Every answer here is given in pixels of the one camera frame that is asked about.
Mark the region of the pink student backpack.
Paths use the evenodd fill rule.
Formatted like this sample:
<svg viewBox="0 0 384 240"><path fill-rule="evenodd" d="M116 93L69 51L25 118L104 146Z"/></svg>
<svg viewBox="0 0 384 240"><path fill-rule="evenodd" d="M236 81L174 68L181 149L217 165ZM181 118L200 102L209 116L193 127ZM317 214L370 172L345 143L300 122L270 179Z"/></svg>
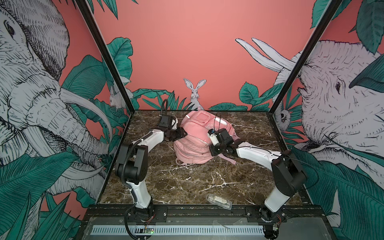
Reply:
<svg viewBox="0 0 384 240"><path fill-rule="evenodd" d="M191 111L181 122L187 135L174 142L176 161L179 165L204 164L213 156L209 146L212 144L209 131L225 129L234 140L239 137L228 121L207 111Z"/></svg>

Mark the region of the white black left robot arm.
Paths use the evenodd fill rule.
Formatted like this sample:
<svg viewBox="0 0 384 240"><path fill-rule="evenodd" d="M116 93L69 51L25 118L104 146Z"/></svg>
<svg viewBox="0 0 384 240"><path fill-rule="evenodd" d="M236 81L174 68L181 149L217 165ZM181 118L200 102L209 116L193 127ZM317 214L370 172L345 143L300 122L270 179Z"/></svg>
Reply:
<svg viewBox="0 0 384 240"><path fill-rule="evenodd" d="M145 182L149 167L149 152L162 142L174 142L187 135L182 127L153 129L142 138L120 146L117 152L115 175L130 190L134 207L147 209L152 201Z"/></svg>

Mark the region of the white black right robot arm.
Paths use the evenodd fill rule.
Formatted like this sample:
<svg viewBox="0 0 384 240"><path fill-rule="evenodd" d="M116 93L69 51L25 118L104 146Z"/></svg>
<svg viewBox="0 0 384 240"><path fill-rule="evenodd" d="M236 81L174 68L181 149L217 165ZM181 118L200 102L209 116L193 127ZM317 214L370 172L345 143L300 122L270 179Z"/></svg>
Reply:
<svg viewBox="0 0 384 240"><path fill-rule="evenodd" d="M265 221L271 221L308 180L308 175L299 161L290 158L290 152L270 151L241 140L229 144L211 144L209 149L212 156L223 154L246 159L272 171L275 187L260 209Z"/></svg>

